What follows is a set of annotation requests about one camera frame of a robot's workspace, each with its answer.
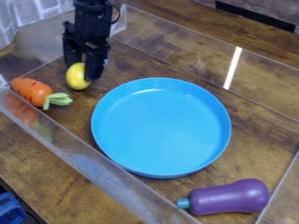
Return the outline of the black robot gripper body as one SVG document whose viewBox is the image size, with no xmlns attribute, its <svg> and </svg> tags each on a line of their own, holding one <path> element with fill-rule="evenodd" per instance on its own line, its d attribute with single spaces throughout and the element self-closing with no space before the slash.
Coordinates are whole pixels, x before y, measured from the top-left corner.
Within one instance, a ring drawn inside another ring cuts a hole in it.
<svg viewBox="0 0 299 224">
<path fill-rule="evenodd" d="M 78 53 L 89 45 L 105 50 L 109 47 L 111 25 L 121 18 L 121 9 L 110 0 L 74 0 L 74 6 L 75 22 L 63 23 L 64 53 Z"/>
</svg>

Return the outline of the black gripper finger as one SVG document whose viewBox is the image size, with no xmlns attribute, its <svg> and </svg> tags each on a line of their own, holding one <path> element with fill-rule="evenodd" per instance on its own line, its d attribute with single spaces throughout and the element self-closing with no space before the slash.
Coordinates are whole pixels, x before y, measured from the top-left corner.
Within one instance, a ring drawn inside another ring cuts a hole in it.
<svg viewBox="0 0 299 224">
<path fill-rule="evenodd" d="M 87 50 L 85 72 L 85 78 L 87 81 L 94 81 L 101 78 L 105 68 L 110 63 L 109 50 L 109 44 L 105 44 L 102 47 L 97 47 L 95 49 L 90 48 Z"/>
<path fill-rule="evenodd" d="M 71 38 L 63 38 L 63 56 L 67 67 L 82 62 L 82 54 L 82 43 Z"/>
</svg>

